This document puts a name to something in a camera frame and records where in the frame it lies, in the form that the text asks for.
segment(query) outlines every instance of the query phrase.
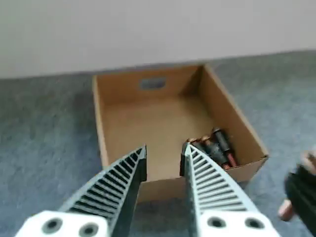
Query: gray carpet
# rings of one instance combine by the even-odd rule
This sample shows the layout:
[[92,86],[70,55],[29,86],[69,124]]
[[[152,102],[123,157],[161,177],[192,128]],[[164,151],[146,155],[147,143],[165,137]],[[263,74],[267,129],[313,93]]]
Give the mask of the gray carpet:
[[[316,144],[316,52],[212,62],[271,157],[245,190],[282,236],[311,236],[281,222],[284,176]],[[91,78],[0,80],[0,236],[56,209],[101,169]],[[188,236],[182,200],[137,207],[131,236]]]

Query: cardboard box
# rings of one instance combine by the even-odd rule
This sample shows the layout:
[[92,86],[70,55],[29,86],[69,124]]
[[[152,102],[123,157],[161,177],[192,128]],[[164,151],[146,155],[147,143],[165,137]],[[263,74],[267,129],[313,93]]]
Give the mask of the cardboard box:
[[110,73],[93,80],[96,123],[104,167],[147,144],[147,182],[138,201],[182,197],[182,144],[227,131],[240,166],[227,172],[248,181],[268,152],[208,65]]

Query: black object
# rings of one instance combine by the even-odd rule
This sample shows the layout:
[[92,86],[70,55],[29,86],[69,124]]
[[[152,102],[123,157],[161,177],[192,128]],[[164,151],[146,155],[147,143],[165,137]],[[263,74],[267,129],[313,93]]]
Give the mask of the black object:
[[208,156],[220,166],[229,163],[227,157],[224,156],[220,147],[216,143],[211,143],[209,140],[206,140],[204,142],[204,149]]
[[186,152],[186,148],[188,146],[189,142],[185,142],[182,145],[182,150],[181,150],[181,160],[180,160],[180,176],[184,176],[184,164],[185,164],[185,152]]
[[204,147],[202,146],[200,142],[192,142],[191,145],[198,148],[201,152],[204,152],[207,154],[206,150],[204,149]]
[[228,135],[226,132],[220,128],[214,128],[212,130],[212,140],[218,143],[219,147],[224,153],[231,153],[235,155],[235,151],[233,150],[233,146],[229,142]]
[[235,158],[235,151],[232,144],[229,142],[226,132],[220,128],[214,128],[212,130],[212,140],[219,145],[220,149],[229,160],[231,166],[237,166],[238,164]]
[[285,192],[295,213],[301,218],[309,231],[316,236],[316,176],[305,167],[298,166],[285,180]]

